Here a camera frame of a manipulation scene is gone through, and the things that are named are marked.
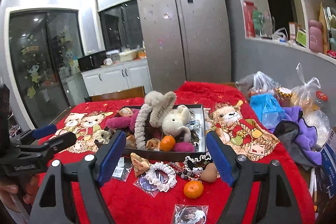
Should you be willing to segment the left human hand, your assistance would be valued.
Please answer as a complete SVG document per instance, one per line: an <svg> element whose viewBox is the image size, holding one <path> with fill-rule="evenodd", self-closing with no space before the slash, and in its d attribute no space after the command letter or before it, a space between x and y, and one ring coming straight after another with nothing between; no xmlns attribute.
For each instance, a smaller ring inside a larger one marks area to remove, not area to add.
<svg viewBox="0 0 336 224"><path fill-rule="evenodd" d="M26 194L23 196L23 201L26 204L33 204L37 191L39 189L39 177L33 175L28 183L25 184ZM19 213L19 209L14 203L11 196L17 195L18 186L7 178L1 178L1 201L8 209Z"/></svg>

